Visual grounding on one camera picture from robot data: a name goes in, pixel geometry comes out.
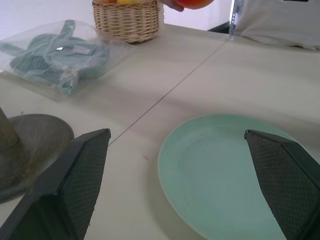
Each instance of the white cloth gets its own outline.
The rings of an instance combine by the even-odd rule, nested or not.
[[[234,34],[270,44],[320,50],[320,0],[244,0]]]

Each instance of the light green plate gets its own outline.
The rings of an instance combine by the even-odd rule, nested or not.
[[[162,145],[158,174],[164,193],[208,240],[286,240],[260,190],[244,139],[248,129],[293,140],[257,119],[209,115],[182,124]]]

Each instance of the plastic bag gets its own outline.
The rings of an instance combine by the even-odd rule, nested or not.
[[[72,94],[131,52],[133,46],[80,21],[66,20],[0,40],[0,69]]]

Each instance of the white table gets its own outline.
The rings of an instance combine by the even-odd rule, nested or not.
[[[320,55],[298,48],[168,27],[85,92],[61,97],[0,73],[9,116],[45,113],[78,136],[111,128],[100,195],[86,240],[199,240],[169,206],[157,154],[175,127],[203,114],[269,121],[320,159]],[[0,225],[20,199],[0,205]]]

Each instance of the wicker basket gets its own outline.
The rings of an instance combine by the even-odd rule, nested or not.
[[[159,29],[156,1],[143,4],[103,3],[93,0],[96,28],[127,43],[153,39]]]

